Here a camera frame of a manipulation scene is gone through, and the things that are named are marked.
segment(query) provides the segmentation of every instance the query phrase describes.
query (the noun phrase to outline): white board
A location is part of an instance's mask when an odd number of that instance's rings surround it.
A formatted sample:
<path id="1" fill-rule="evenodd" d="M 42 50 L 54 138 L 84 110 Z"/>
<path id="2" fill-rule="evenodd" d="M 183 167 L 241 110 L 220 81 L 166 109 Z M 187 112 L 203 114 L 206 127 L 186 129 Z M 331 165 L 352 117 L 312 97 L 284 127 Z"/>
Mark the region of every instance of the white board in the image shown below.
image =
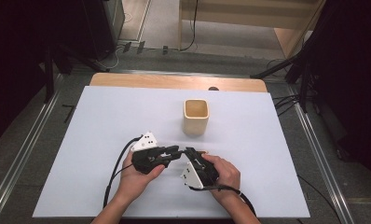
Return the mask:
<path id="1" fill-rule="evenodd" d="M 186 99 L 209 104 L 203 136 L 182 132 Z M 231 161 L 259 217 L 309 217 L 269 93 L 119 87 L 84 89 L 34 217 L 96 217 L 119 153 L 147 131 L 162 147 L 194 147 Z M 172 161 L 124 217 L 228 217 L 209 191 L 184 185 L 186 162 L 186 156 Z"/>

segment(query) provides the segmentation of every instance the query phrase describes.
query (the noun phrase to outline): person's right hand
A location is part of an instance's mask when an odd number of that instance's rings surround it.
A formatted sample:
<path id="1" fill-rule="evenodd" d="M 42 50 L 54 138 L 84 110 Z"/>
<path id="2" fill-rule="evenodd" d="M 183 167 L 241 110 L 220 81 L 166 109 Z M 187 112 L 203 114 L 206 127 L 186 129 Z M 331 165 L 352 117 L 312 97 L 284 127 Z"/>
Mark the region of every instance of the person's right hand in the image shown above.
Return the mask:
<path id="1" fill-rule="evenodd" d="M 216 185 L 226 185 L 234 189 L 240 189 L 240 171 L 229 161 L 226 161 L 218 156 L 202 154 L 203 159 L 211 162 L 217 170 L 219 177 L 216 180 Z M 233 200 L 238 200 L 239 195 L 232 190 L 211 190 L 214 198 L 223 206 L 231 203 Z"/>

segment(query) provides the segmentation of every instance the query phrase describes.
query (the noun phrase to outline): table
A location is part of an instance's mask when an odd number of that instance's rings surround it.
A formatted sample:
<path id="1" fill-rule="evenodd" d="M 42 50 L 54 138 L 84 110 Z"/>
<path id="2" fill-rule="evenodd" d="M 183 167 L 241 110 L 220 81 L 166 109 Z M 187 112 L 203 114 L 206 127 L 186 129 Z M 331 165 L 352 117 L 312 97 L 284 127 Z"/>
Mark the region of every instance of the table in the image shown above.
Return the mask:
<path id="1" fill-rule="evenodd" d="M 220 91 L 206 91 L 211 86 Z M 198 138 L 181 131 L 187 97 L 203 97 L 211 109 L 206 133 Z M 136 74 L 96 74 L 84 89 L 34 217 L 98 215 L 119 150 L 144 131 L 153 131 L 160 146 L 211 149 L 212 154 L 233 161 L 242 172 L 242 191 L 259 217 L 309 217 L 262 80 Z M 179 174 L 185 164 L 184 157 L 173 161 L 124 217 L 228 217 L 209 192 L 184 186 Z"/>
<path id="2" fill-rule="evenodd" d="M 325 0 L 199 0 L 197 21 L 211 21 L 275 28 L 286 58 L 294 56 L 307 31 L 319 19 Z M 181 0 L 179 46 L 182 20 L 194 20 L 196 0 Z"/>

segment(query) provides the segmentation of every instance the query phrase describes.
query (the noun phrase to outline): gray floor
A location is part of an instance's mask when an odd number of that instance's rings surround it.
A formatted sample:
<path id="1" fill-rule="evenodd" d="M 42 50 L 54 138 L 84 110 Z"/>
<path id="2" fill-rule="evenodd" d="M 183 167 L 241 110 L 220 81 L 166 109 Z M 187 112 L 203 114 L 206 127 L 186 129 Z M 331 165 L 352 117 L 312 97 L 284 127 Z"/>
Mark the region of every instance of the gray floor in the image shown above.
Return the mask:
<path id="1" fill-rule="evenodd" d="M 267 42 L 261 42 L 259 48 L 267 49 L 267 55 L 271 49 L 280 50 L 279 44 L 272 41 L 274 37 L 272 37 L 270 30 L 260 35 L 260 39 L 266 39 Z M 119 61 L 117 66 L 111 69 L 111 72 L 145 70 L 193 73 L 199 76 L 248 78 L 249 75 L 262 72 L 267 67 L 280 62 L 272 62 L 270 59 L 276 57 L 275 54 L 272 55 L 270 57 L 261 57 L 261 54 L 255 52 L 255 55 L 244 57 L 244 55 L 236 56 L 232 53 L 231 56 L 225 56 L 208 52 L 175 51 L 170 51 L 167 55 L 163 55 L 159 50 L 147 49 L 143 53 L 137 54 L 136 49 L 131 49 L 131 51 L 126 53 L 121 51 L 117 53 Z M 114 65 L 116 61 L 116 57 L 112 55 L 101 63 L 110 66 Z M 94 71 L 83 64 L 74 63 L 74 66 L 71 76 L 64 75 L 62 84 L 57 86 L 58 90 L 60 90 L 58 99 L 55 106 L 53 106 L 46 125 L 34 144 L 33 151 L 14 189 L 3 207 L 0 214 L 0 223 L 90 223 L 90 218 L 32 218 L 39 194 L 69 124 L 69 122 L 65 123 L 64 121 L 70 109 L 62 105 L 76 105 L 83 88 L 89 85 L 90 79 L 94 74 Z M 285 71 L 281 70 L 265 78 L 268 91 L 272 97 L 290 94 L 289 86 L 283 81 L 284 75 Z M 0 139 L 0 184 L 40 113 L 43 100 L 44 90 L 35 96 Z M 357 162 L 343 162 L 337 158 L 335 144 L 330 138 L 322 118 L 314 112 L 311 102 L 308 102 L 308 108 L 308 115 L 313 128 L 322 145 L 325 157 L 329 161 L 337 182 L 348 201 L 354 222 L 371 223 L 371 173 Z M 292 107 L 281 115 L 280 121 L 297 173 L 309 181 L 314 188 L 332 203 L 295 108 Z M 340 223 L 335 211 L 324 197 L 302 179 L 299 181 L 311 214 L 311 218 L 303 218 L 300 221 L 302 223 Z M 268 218 L 263 219 L 262 223 L 300 222 L 296 219 Z"/>

